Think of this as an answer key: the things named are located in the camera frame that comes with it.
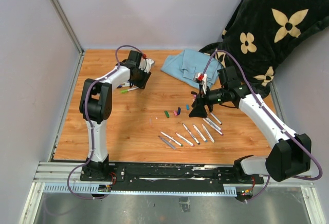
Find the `lavender marker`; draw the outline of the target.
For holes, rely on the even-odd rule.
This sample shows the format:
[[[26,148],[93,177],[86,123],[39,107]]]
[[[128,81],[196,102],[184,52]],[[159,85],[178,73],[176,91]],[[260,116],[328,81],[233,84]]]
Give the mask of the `lavender marker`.
[[[164,137],[162,136],[158,136],[166,145],[168,145],[171,149],[176,150],[176,147],[174,145],[172,145],[168,140],[166,140]]]

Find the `magenta cap marker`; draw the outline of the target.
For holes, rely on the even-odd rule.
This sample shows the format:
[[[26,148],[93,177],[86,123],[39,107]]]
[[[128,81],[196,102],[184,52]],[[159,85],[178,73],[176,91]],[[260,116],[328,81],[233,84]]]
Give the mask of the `magenta cap marker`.
[[[217,128],[217,126],[213,125],[211,122],[209,122],[207,119],[203,118],[203,121],[205,121],[210,127],[212,127],[215,131],[217,131],[221,136],[223,136],[224,134],[221,132],[221,130],[219,128]]]

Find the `pink marker pen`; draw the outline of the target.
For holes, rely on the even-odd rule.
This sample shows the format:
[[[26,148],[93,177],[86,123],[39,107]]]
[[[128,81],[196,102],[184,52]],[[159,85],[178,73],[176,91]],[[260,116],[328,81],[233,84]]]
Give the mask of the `pink marker pen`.
[[[213,125],[216,129],[218,130],[222,130],[217,124],[215,124],[212,120],[210,120],[209,118],[206,118],[206,120],[211,124]]]

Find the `black marker pen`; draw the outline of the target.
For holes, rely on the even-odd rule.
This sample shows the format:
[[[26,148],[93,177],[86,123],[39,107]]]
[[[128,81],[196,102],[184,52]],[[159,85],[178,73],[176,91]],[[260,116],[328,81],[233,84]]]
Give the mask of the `black marker pen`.
[[[219,123],[219,125],[223,124],[221,120],[214,113],[210,113],[210,115]]]

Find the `white slim marker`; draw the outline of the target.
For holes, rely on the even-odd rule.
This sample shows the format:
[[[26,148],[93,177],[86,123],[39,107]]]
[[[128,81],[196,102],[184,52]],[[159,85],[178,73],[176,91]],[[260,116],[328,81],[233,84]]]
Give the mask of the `white slim marker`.
[[[210,134],[210,132],[208,131],[208,129],[207,129],[207,128],[205,127],[205,125],[203,125],[203,124],[202,124],[202,127],[203,127],[205,133],[207,134],[207,136],[209,137],[210,141],[211,141],[212,143],[214,143],[214,142],[215,142],[215,141],[214,141],[214,138],[211,136],[211,134]]]

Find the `green cap marker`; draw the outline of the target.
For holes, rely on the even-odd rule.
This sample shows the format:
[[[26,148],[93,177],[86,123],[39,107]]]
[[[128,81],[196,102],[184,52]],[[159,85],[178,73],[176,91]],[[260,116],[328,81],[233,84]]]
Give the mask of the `green cap marker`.
[[[160,133],[161,133],[162,135],[164,135],[165,137],[169,138],[170,140],[172,140],[173,142],[175,142],[175,143],[176,143],[177,145],[179,145],[180,147],[183,147],[183,145],[182,145],[180,142],[178,142],[177,140],[175,140],[173,137],[169,136],[168,134],[166,134],[166,133],[164,133],[164,132],[162,132],[162,131],[160,131]]]

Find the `red pink cap marker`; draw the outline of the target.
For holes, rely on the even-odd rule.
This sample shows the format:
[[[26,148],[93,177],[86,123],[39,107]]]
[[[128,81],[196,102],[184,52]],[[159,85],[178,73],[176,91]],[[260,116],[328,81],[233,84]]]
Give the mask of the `red pink cap marker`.
[[[188,139],[186,139],[184,136],[182,136],[179,133],[175,133],[179,138],[181,138],[183,141],[185,141],[186,143],[188,143],[190,146],[195,146],[191,141],[189,141]]]

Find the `green pen cap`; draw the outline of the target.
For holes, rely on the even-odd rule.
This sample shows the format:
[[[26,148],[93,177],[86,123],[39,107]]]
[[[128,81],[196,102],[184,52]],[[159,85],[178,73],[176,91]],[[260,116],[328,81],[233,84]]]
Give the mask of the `green pen cap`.
[[[168,111],[164,111],[164,113],[165,113],[165,116],[167,117],[167,118],[169,118],[170,117],[170,115],[169,115],[169,113],[168,113]]]

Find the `light blue cap marker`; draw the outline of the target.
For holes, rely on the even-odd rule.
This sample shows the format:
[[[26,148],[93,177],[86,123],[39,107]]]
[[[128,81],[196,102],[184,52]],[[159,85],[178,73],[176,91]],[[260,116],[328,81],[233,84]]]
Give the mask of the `light blue cap marker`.
[[[195,124],[193,124],[193,127],[194,127],[194,129],[196,130],[196,132],[199,134],[199,136],[202,138],[202,140],[203,140],[204,142],[207,142],[206,137],[201,133],[201,131],[198,129],[198,127],[197,127]]]

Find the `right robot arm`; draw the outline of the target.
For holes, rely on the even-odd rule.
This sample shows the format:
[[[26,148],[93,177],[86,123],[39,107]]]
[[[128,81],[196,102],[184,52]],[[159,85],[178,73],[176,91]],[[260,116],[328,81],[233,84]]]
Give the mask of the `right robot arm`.
[[[311,139],[307,134],[297,134],[285,125],[265,104],[260,95],[254,93],[248,84],[242,84],[236,69],[231,66],[218,70],[221,88],[210,90],[207,77],[196,74],[199,84],[191,118],[207,118],[215,104],[232,102],[234,107],[245,113],[267,139],[271,152],[267,157],[249,155],[234,162],[233,177],[239,183],[251,175],[269,175],[277,182],[296,177],[310,169]]]

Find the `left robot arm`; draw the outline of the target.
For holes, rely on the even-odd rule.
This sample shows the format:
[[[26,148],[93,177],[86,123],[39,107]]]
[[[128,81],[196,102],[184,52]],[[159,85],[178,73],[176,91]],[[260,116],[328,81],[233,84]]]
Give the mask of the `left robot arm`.
[[[127,59],[118,61],[105,75],[85,80],[79,111],[86,121],[89,151],[81,168],[80,180],[108,180],[111,173],[106,147],[106,126],[112,112],[113,91],[124,82],[145,89],[154,63],[144,53],[132,50]]]

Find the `dark blue cap marker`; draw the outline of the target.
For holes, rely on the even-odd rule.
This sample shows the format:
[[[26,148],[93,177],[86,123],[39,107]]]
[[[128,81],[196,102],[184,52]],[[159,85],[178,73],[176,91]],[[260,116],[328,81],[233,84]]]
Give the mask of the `dark blue cap marker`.
[[[182,124],[183,127],[186,129],[186,131],[190,134],[190,136],[195,140],[195,142],[200,145],[200,142],[198,141],[198,139],[193,135],[193,133],[188,129],[188,127],[185,124]]]

